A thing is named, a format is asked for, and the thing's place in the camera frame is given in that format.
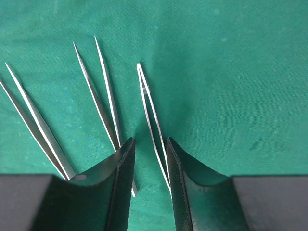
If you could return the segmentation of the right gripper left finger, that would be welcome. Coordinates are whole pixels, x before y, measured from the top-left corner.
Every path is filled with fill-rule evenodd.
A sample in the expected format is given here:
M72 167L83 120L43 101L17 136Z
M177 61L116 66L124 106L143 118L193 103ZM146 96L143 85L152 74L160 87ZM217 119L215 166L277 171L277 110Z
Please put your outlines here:
M113 155L71 180L52 174L2 174L3 231L125 231L135 164L129 138Z

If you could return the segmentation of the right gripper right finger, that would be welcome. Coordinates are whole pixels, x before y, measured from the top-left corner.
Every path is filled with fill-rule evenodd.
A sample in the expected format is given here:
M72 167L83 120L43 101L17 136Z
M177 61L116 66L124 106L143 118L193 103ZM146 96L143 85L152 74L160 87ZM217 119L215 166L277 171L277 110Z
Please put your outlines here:
M305 231L307 175L223 175L167 140L179 231Z

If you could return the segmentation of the steel tweezers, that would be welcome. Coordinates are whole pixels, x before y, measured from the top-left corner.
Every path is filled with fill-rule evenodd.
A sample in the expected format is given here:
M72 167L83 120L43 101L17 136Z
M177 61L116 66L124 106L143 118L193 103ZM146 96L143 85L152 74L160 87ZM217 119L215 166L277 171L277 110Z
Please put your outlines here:
M96 35L72 40L72 55L80 114L96 147L104 157L115 153L125 142L118 90L104 44Z
M13 78L31 115L28 115L25 112L25 110L19 104L14 95L5 86L3 81L0 82L0 85L2 86L3 90L5 91L12 104L14 105L15 109L17 110L19 116L21 117L27 129L31 133L32 137L37 142L44 154L47 156L49 161L52 163L58 173L62 176L62 178L66 180L71 180L76 175L76 173L70 165L58 141L56 140L49 126L36 108L35 104L28 96L22 84L19 82L13 71L10 69L9 65L5 65L10 72L10 75Z
M159 124L159 119L156 114L156 109L154 106L154 102L151 96L150 87L145 77L145 73L141 66L141 63L136 64L140 92L141 92L141 100L144 107L144 112L146 116L146 122L149 128L152 144L154 147L154 152L163 175L164 181L167 185L167 188L170 193L170 197L172 197L171 187L170 187L170 179L169 179L169 169L168 169L168 160L167 160L167 152L166 146L164 144L164 139L162 135L162 131Z

